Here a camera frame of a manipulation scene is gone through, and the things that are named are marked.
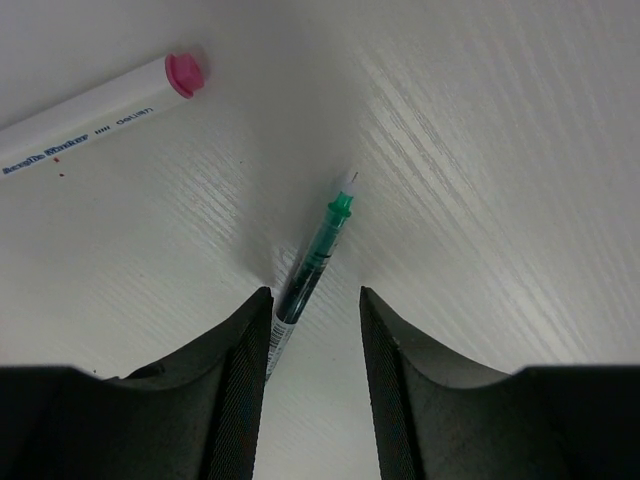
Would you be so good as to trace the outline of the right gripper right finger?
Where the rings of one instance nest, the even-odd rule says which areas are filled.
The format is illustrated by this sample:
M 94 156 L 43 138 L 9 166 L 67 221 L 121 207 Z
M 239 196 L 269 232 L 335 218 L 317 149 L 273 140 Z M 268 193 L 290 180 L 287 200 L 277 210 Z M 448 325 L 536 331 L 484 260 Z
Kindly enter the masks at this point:
M 385 479 L 635 479 L 639 369 L 529 366 L 506 374 L 359 300 Z

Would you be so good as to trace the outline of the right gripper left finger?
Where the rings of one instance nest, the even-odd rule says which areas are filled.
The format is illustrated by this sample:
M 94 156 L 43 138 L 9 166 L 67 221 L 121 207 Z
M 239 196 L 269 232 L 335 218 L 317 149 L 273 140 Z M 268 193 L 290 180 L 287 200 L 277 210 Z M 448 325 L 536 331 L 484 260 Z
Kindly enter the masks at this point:
M 248 479 L 273 297 L 124 378 L 70 366 L 1 371 L 5 479 Z

